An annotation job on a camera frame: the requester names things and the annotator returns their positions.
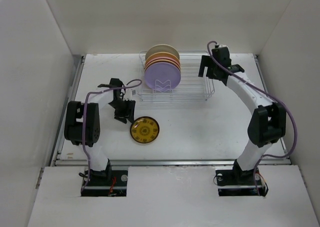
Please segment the small yellow patterned plate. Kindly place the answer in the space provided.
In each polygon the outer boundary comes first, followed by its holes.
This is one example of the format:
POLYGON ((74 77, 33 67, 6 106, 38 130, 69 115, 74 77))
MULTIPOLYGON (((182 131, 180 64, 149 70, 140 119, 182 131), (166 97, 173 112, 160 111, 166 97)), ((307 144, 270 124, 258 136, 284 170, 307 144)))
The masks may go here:
POLYGON ((141 116, 134 120, 129 132, 131 138, 137 143, 149 144, 159 136, 160 125, 150 116, 141 116))

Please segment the purple plastic plate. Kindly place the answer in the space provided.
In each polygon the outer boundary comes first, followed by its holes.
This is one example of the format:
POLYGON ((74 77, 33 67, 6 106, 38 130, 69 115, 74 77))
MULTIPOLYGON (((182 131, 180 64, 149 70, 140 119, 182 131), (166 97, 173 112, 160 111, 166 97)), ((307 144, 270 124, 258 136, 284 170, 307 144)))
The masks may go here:
POLYGON ((166 92, 175 89, 181 81, 181 72, 171 63, 157 62, 144 72, 145 84, 152 90, 166 92))

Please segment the pale yellow plastic plate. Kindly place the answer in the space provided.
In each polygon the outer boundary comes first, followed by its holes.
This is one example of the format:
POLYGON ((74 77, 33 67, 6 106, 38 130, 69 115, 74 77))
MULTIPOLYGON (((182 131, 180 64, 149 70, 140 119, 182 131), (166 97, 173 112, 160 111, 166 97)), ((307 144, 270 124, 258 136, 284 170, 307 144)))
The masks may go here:
POLYGON ((150 62, 149 64, 146 64, 146 65, 144 66, 144 69, 146 70, 148 67, 150 67, 151 65, 156 64, 156 63, 168 63, 168 64, 174 65, 174 66, 175 66, 176 68, 178 68, 179 70, 181 69, 180 63, 171 62, 171 61, 169 61, 169 60, 158 60, 158 61, 150 62))

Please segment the cream white plastic plate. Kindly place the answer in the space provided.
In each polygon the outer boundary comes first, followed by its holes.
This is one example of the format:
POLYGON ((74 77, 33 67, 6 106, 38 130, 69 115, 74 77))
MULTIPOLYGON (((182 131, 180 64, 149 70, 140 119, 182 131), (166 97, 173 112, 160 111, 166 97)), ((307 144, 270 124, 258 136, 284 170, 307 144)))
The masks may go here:
POLYGON ((168 44, 157 44, 153 47, 151 47, 145 54, 145 59, 148 59, 151 55, 160 53, 160 52, 166 52, 174 55, 178 59, 180 59, 179 52, 171 45, 168 44))

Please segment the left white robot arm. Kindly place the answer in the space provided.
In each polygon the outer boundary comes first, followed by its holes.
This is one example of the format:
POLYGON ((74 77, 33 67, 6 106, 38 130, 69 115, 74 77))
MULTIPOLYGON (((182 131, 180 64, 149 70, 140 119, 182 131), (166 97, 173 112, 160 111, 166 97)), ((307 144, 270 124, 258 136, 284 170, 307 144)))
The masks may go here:
POLYGON ((88 171, 84 177, 107 185, 112 179, 112 167, 107 154, 98 145, 101 135, 100 111, 110 107, 113 118, 123 124, 134 122, 136 102, 125 98, 128 89, 141 85, 140 79, 124 84, 111 78, 108 84, 99 84, 89 91, 84 101, 69 101, 66 109, 64 138, 75 146, 81 146, 86 156, 88 171))

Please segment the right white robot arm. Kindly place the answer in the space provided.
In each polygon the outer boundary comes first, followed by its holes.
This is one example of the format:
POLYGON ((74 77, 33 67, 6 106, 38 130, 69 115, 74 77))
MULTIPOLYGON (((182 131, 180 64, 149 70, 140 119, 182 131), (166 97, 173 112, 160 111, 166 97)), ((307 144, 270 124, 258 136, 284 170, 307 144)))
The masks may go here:
POLYGON ((234 161, 231 177, 237 185, 252 185, 255 166, 266 151, 286 133, 286 110, 256 87, 239 64, 232 64, 229 48, 215 44, 201 58, 199 77, 222 82, 245 104, 251 114, 248 143, 234 161))

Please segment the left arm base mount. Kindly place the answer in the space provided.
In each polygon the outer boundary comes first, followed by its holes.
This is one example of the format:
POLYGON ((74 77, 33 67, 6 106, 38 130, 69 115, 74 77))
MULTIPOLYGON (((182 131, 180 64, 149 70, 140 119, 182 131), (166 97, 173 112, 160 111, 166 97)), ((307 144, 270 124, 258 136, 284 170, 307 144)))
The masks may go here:
POLYGON ((90 171, 89 182, 86 184, 88 171, 80 172, 82 177, 82 188, 80 191, 81 197, 126 197, 128 171, 127 170, 112 170, 106 175, 105 173, 98 174, 90 171))

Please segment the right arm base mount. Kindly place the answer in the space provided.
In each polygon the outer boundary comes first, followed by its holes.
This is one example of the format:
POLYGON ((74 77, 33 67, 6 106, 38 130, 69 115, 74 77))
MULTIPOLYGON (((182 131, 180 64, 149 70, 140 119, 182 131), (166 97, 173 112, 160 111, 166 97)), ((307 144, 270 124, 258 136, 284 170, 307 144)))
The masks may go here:
POLYGON ((269 192, 269 187, 257 170, 237 173, 233 169, 215 170, 215 184, 220 197, 262 196, 269 192))

